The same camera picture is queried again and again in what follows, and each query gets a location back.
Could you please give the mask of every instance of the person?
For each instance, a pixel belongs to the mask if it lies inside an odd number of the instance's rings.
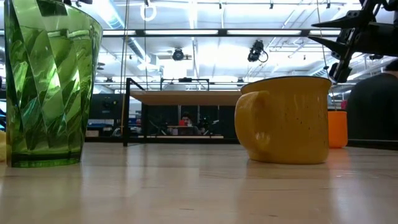
[[[398,140],[398,59],[358,82],[346,111],[349,139]]]
[[[201,135],[198,127],[193,125],[191,116],[190,116],[190,114],[188,112],[184,112],[182,114],[181,120],[184,121],[186,126],[192,127],[191,131],[189,131],[189,130],[181,131],[182,135],[190,135],[189,132],[191,132],[193,135]]]

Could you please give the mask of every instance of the yellow cloth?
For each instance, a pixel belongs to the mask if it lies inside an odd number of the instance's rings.
[[[6,133],[4,131],[0,131],[0,162],[4,162],[6,160]]]

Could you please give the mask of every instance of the orange container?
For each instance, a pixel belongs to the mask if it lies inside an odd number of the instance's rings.
[[[329,148],[339,149],[348,143],[347,112],[328,111]]]

